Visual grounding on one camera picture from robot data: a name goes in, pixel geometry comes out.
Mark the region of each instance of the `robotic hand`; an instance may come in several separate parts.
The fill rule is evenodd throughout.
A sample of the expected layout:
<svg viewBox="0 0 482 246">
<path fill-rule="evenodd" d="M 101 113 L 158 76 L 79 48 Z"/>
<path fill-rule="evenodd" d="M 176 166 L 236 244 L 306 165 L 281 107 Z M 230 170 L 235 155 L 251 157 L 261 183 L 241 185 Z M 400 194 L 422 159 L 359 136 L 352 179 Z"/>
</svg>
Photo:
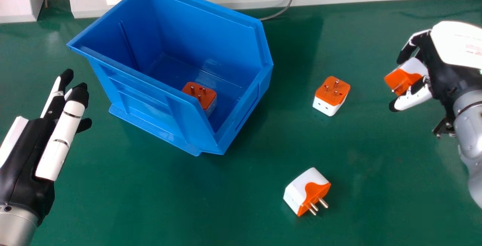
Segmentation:
<svg viewBox="0 0 482 246">
<path fill-rule="evenodd" d="M 397 63 L 401 65 L 385 77 L 399 96 L 390 110 L 405 110 L 430 98 L 441 102 L 446 116 L 433 133 L 458 138 L 470 194 L 482 208 L 482 29 L 442 21 L 413 34 Z"/>
<path fill-rule="evenodd" d="M 81 83 L 65 93 L 71 69 L 57 77 L 40 118 L 17 117 L 0 147 L 0 245 L 26 246 L 52 208 L 57 179 L 82 119 L 89 93 Z"/>
</svg>

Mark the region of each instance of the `gray robotic wrist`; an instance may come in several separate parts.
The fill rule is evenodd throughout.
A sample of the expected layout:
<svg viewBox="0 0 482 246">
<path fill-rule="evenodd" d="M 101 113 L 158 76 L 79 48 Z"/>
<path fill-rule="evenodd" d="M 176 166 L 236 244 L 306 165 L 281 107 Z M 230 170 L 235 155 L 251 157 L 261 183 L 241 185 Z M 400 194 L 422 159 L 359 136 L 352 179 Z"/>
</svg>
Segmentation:
<svg viewBox="0 0 482 246">
<path fill-rule="evenodd" d="M 30 245 L 37 224 L 38 217 L 29 210 L 13 205 L 0 205 L 0 245 Z"/>
</svg>

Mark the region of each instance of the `gray cable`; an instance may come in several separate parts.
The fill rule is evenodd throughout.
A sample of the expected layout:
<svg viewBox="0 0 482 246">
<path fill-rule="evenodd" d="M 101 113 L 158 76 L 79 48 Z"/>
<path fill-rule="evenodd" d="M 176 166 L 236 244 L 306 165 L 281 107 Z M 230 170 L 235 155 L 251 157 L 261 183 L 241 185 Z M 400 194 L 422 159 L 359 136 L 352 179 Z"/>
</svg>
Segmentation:
<svg viewBox="0 0 482 246">
<path fill-rule="evenodd" d="M 273 15 L 270 15 L 270 16 L 266 16 L 266 17 L 263 17 L 263 18 L 259 18 L 260 21 L 266 21 L 266 20 L 269 20 L 269 19 L 273 19 L 277 16 L 280 16 L 282 13 L 284 13 L 287 9 L 289 9 L 289 7 L 291 6 L 291 2 L 293 2 L 293 0 L 290 0 L 290 2 L 288 2 L 288 5 L 286 5 L 286 7 L 284 7 L 281 11 L 278 11 L 277 13 L 273 14 Z"/>
</svg>

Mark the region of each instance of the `plug adapter in blue bin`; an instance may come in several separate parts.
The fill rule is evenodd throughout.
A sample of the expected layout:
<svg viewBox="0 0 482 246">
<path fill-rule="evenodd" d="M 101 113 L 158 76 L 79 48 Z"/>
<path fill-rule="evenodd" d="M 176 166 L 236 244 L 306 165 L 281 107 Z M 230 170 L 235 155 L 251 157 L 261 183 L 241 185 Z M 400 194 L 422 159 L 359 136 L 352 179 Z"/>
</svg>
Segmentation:
<svg viewBox="0 0 482 246">
<path fill-rule="evenodd" d="M 224 154 L 270 84 L 258 19 L 205 0 L 122 0 L 67 46 L 85 56 L 109 112 L 192 154 Z M 207 117 L 182 92 L 217 93 Z"/>
</svg>

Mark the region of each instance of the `plug pin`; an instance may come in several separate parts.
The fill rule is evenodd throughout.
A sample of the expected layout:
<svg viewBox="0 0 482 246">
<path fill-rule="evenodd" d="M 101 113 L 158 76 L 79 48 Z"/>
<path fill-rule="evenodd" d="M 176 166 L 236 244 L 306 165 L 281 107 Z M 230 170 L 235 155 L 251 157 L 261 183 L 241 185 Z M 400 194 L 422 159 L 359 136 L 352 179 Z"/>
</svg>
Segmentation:
<svg viewBox="0 0 482 246">
<path fill-rule="evenodd" d="M 311 212 L 313 215 L 315 215 L 315 216 L 316 216 L 316 212 L 315 212 L 313 209 L 308 208 L 308 210 L 310 210 L 310 212 Z"/>
<path fill-rule="evenodd" d="M 324 208 L 328 208 L 328 203 L 325 202 L 325 200 L 323 200 L 322 198 L 318 198 L 318 201 L 320 201 Z"/>
<path fill-rule="evenodd" d="M 318 208 L 316 207 L 316 205 L 314 205 L 313 203 L 310 203 L 310 205 L 315 211 L 318 211 Z"/>
</svg>

